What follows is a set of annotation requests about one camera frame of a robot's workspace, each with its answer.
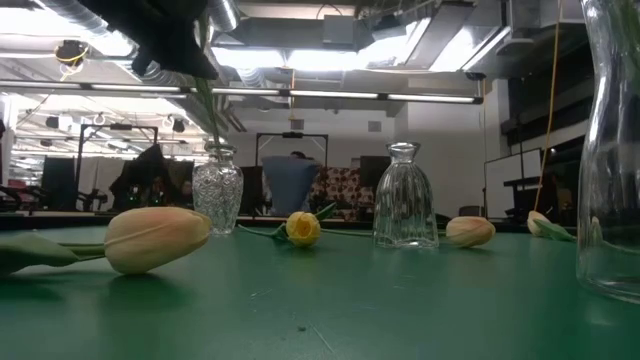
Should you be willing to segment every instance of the glass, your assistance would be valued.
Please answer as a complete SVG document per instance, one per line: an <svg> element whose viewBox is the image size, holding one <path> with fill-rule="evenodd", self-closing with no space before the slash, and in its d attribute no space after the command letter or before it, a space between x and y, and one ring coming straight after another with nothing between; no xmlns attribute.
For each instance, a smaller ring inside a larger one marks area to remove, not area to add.
<svg viewBox="0 0 640 360"><path fill-rule="evenodd" d="M242 201L243 176L233 165L236 148L208 141L209 161L193 169L193 205L212 222L211 233L230 234Z"/></svg>
<svg viewBox="0 0 640 360"><path fill-rule="evenodd" d="M580 167L578 280L640 303L640 16L633 0L582 0L595 96Z"/></svg>
<svg viewBox="0 0 640 360"><path fill-rule="evenodd" d="M387 145L391 165L376 191L373 241L383 247L433 248L438 228L427 176L413 163L420 144Z"/></svg>

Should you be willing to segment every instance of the clear glass carafe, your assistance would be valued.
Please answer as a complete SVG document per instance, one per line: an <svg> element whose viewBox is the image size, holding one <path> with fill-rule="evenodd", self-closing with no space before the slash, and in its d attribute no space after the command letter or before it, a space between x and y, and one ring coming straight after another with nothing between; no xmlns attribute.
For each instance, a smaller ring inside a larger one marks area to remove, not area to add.
<svg viewBox="0 0 640 360"><path fill-rule="evenodd" d="M236 148L207 142L209 161L193 168L193 205L212 222L211 233L233 231L242 201L242 170L233 165Z"/></svg>
<svg viewBox="0 0 640 360"><path fill-rule="evenodd" d="M595 91L580 168L579 281L640 302L640 16L634 0L582 0Z"/></svg>
<svg viewBox="0 0 640 360"><path fill-rule="evenodd" d="M387 145L391 165L376 191L374 243L383 247L433 248L438 228L427 176L414 164L420 144Z"/></svg>

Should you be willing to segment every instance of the green tabletop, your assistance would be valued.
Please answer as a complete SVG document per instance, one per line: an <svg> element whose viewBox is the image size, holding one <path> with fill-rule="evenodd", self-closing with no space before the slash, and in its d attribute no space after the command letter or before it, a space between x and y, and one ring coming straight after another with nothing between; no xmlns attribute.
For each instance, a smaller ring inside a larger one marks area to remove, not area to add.
<svg viewBox="0 0 640 360"><path fill-rule="evenodd" d="M522 234L431 251L325 234L304 251L237 230L141 277L97 260L0 280L0 358L638 359L640 306L574 268L574 244Z"/></svg>

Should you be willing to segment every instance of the yellow tulip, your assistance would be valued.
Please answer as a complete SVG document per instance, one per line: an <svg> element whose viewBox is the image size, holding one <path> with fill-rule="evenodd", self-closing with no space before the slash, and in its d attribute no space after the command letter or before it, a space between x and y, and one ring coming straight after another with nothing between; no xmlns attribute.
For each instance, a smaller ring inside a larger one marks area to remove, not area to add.
<svg viewBox="0 0 640 360"><path fill-rule="evenodd" d="M529 211L529 218L527 219L527 227L529 228L529 232L533 234L533 236L542 236L542 230L533 220L542 220L548 223L551 223L549 219L547 219L544 215L540 214L537 211Z"/></svg>
<svg viewBox="0 0 640 360"><path fill-rule="evenodd" d="M460 247L486 244L495 234L495 226L483 217L460 216L447 224L447 239Z"/></svg>
<svg viewBox="0 0 640 360"><path fill-rule="evenodd" d="M286 228L289 240L299 247L311 246L320 237L320 222L311 213L298 211L291 214Z"/></svg>
<svg viewBox="0 0 640 360"><path fill-rule="evenodd" d="M211 220L195 211L154 207L124 212L111 220L105 255L123 274L141 274L183 257L209 238Z"/></svg>

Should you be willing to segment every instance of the green leaf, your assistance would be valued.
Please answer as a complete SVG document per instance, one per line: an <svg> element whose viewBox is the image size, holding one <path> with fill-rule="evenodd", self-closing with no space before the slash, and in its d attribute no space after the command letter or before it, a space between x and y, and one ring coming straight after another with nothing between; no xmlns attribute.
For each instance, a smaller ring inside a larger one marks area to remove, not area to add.
<svg viewBox="0 0 640 360"><path fill-rule="evenodd" d="M0 275L32 265L67 266L78 260L73 251L36 234L0 240Z"/></svg>
<svg viewBox="0 0 640 360"><path fill-rule="evenodd" d="M318 221L322 221L324 219L328 219L333 215L333 212L336 210L337 203L331 203L331 205L326 208L320 210L315 216Z"/></svg>
<svg viewBox="0 0 640 360"><path fill-rule="evenodd" d="M557 241L573 242L576 240L575 236L569 234L569 232L560 225L552 224L540 219L534 219L533 221L538 225L544 237Z"/></svg>

